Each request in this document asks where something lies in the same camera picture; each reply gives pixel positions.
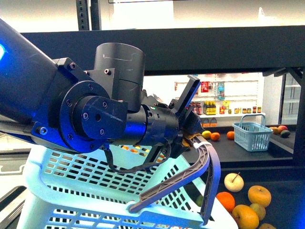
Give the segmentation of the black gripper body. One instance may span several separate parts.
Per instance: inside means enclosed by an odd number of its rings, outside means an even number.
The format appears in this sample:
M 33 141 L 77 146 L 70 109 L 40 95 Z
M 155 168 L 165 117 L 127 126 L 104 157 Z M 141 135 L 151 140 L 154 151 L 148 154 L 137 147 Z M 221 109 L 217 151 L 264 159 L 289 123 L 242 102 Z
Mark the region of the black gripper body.
M 178 100 L 173 99 L 166 105 L 153 96 L 146 96 L 139 112 L 127 114 L 124 133 L 116 134 L 110 143 L 152 147 L 152 154 L 144 164 L 129 168 L 129 172 L 149 170 L 157 166 L 156 159 L 160 154 L 165 159 L 177 158 L 186 150 L 182 144 L 183 136 L 203 132 L 199 115 L 189 107 L 200 84 L 197 77 L 190 75 Z

